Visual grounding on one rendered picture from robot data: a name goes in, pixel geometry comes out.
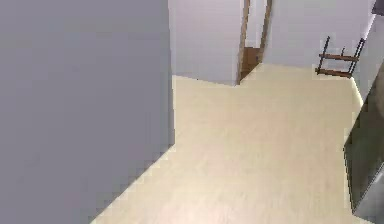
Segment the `black and brown shelf rack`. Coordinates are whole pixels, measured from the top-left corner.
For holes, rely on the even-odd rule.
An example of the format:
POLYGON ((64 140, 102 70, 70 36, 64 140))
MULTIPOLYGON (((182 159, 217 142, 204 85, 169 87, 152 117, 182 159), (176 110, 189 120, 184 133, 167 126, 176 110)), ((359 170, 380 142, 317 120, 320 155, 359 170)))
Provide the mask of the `black and brown shelf rack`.
POLYGON ((342 49, 340 54, 329 54, 327 52, 328 46, 330 42, 330 37, 327 37, 323 51, 318 54, 320 57, 319 64, 315 68, 316 74, 323 74, 323 75, 328 75, 328 76, 335 76, 335 77, 344 77, 344 78, 352 78, 354 70, 356 68, 356 64, 359 62, 361 52, 364 48, 366 40, 364 38, 361 38, 358 42, 356 51, 353 56, 351 55, 345 55, 344 54, 344 49, 342 49), (323 61, 325 59, 329 60, 336 60, 336 61, 344 61, 344 62, 349 62, 349 68, 347 71, 341 71, 341 70, 332 70, 328 68, 323 68, 323 61))

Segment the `dark grey metal fridge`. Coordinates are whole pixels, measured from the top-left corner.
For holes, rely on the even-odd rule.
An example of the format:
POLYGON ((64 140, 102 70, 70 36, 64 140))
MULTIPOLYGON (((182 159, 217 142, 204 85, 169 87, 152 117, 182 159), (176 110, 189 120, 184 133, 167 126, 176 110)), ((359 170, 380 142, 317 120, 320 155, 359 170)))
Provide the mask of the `dark grey metal fridge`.
POLYGON ((384 62, 344 145, 354 216, 384 224, 384 62))

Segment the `brown wooden door frame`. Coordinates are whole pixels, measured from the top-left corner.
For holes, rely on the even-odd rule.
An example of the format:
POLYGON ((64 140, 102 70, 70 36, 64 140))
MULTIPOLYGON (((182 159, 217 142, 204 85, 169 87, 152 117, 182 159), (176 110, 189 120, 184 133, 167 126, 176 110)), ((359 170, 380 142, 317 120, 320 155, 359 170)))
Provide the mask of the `brown wooden door frame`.
POLYGON ((252 48, 252 47, 245 46, 251 0, 244 0, 244 7, 242 10, 241 29, 240 29, 237 74, 236 74, 237 85, 239 85, 241 81, 263 60, 263 55, 264 55, 266 44, 267 44, 267 36, 268 36, 268 28, 269 28, 271 11, 272 11, 272 3, 273 3, 273 0, 266 0, 260 47, 252 48))

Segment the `dark grey wall cupboard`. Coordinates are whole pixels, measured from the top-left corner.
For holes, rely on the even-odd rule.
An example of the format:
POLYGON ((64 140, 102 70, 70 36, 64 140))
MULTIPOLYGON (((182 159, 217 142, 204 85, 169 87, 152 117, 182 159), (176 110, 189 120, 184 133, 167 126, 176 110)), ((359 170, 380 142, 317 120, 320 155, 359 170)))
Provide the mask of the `dark grey wall cupboard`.
POLYGON ((372 8, 372 13, 384 16, 384 0, 376 0, 372 8))

